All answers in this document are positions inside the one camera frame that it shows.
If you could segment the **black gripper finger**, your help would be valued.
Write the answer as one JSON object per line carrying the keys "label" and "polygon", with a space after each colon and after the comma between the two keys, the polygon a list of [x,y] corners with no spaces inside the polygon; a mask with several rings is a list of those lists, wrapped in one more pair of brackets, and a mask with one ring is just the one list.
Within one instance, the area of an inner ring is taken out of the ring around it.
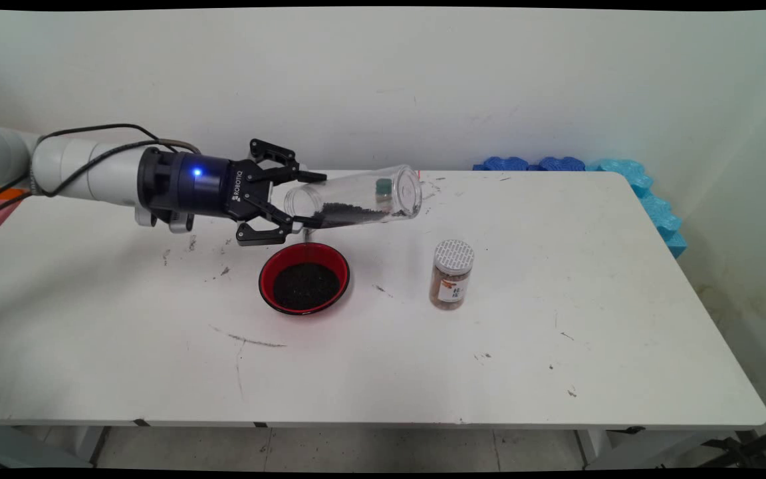
{"label": "black gripper finger", "polygon": [[[315,230],[317,219],[312,216],[292,216],[264,200],[242,200],[236,240],[240,246],[280,245],[289,234],[304,228]],[[272,230],[256,230],[249,225],[255,218],[263,218],[274,225]]]}
{"label": "black gripper finger", "polygon": [[[293,150],[277,146],[260,139],[252,139],[249,143],[249,154],[253,163],[257,164],[249,173],[249,182],[268,181],[271,183],[319,183],[327,180],[325,174],[303,170],[296,160]],[[263,169],[259,164],[270,161],[279,164],[277,168]]]}

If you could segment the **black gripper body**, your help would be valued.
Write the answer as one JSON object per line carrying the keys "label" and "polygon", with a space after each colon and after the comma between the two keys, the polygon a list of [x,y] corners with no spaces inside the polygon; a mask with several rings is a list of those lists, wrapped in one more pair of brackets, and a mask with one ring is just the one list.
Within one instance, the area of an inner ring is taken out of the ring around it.
{"label": "black gripper body", "polygon": [[140,206],[162,221],[172,213],[249,221],[267,213],[271,183],[252,160],[225,160],[147,148],[137,170]]}

